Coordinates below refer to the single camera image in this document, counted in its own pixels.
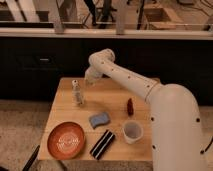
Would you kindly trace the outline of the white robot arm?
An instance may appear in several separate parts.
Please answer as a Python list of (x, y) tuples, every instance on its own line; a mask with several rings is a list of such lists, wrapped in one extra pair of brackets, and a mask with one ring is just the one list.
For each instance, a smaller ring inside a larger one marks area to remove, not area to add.
[(107, 75), (150, 104), (153, 171), (207, 171), (198, 103), (182, 85), (162, 84), (115, 63), (104, 49), (91, 54), (85, 81)]

